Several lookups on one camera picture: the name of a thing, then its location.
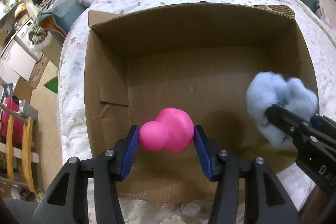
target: box flap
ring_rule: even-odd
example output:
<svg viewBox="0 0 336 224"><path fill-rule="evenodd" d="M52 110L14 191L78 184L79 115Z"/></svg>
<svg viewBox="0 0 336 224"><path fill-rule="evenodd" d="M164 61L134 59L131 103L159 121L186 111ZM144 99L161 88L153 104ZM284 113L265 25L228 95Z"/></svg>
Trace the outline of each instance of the box flap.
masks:
<svg viewBox="0 0 336 224"><path fill-rule="evenodd" d="M273 11L282 13L284 15L287 15L291 18L295 19L295 13L292 9L290 9L288 6L285 5L268 5Z"/></svg>
<svg viewBox="0 0 336 224"><path fill-rule="evenodd" d="M118 16L119 15L113 14L113 13L90 10L89 13L88 13L89 28L92 28L92 26L94 26L96 24L103 23L105 21L108 21L108 20L110 20L114 17L118 17Z"/></svg>
<svg viewBox="0 0 336 224"><path fill-rule="evenodd" d="M293 23L287 15L253 6L187 3L113 17L93 29L127 60L204 46L262 46Z"/></svg>

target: bed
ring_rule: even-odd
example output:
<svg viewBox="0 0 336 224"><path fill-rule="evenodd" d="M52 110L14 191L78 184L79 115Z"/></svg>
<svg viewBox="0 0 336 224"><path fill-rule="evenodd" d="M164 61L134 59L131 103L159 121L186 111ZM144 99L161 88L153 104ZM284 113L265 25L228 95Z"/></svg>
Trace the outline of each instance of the bed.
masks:
<svg viewBox="0 0 336 224"><path fill-rule="evenodd" d="M77 156L81 160L91 158L86 131L84 108L84 62L88 37L87 15L89 10L101 10L126 14L161 5L196 3L200 1L235 3L241 5L287 5L294 12L306 40L314 65L318 84L320 114L336 120L336 36L300 0L95 0L76 20L70 29L62 49L59 67L57 118L62 144L62 159ZM278 174L290 194L296 208L302 208L315 184L293 164ZM125 223L207 223L210 200L199 200L189 204L152 204L140 200L120 200ZM88 208L90 220L95 223L93 183L88 186ZM240 205L237 223L242 223L244 205ZM188 215L188 221L181 217Z"/></svg>

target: fluffy blue object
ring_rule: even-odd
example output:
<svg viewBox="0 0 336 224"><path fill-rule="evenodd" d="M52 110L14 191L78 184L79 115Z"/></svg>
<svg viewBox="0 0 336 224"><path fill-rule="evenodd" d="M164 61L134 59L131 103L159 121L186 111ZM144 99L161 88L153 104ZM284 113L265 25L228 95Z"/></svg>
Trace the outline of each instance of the fluffy blue object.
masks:
<svg viewBox="0 0 336 224"><path fill-rule="evenodd" d="M266 109L278 104L309 121L318 107L316 95L306 89L300 79L290 78L286 82L281 75L272 72L256 75L247 89L246 99L250 117L262 135L277 149L289 148L293 145L293 139L268 122Z"/></svg>

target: cardboard box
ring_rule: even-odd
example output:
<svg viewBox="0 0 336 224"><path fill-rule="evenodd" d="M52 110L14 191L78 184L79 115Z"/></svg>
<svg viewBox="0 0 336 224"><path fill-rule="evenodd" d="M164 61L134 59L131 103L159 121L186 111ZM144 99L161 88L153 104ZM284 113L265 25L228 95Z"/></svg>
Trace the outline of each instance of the cardboard box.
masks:
<svg viewBox="0 0 336 224"><path fill-rule="evenodd" d="M30 103L32 93L33 93L33 88L27 83L25 79L23 79L20 76L16 83L15 89L14 89L14 95L19 100L26 100L28 103Z"/></svg>
<svg viewBox="0 0 336 224"><path fill-rule="evenodd" d="M46 39L50 41L48 42L48 45L41 50L41 52L50 60L51 63L59 68L62 46L51 34L48 35Z"/></svg>
<svg viewBox="0 0 336 224"><path fill-rule="evenodd" d="M296 150L273 149L246 109L246 90L261 71L299 77L316 92L302 33L288 7L179 4L126 15L90 11L85 59L85 112L97 156L124 138L131 124L165 107L186 111L220 147L261 156L279 172ZM139 146L121 196L153 202L213 198L191 144L179 154Z"/></svg>
<svg viewBox="0 0 336 224"><path fill-rule="evenodd" d="M11 198L11 185L8 182L0 181L0 197Z"/></svg>

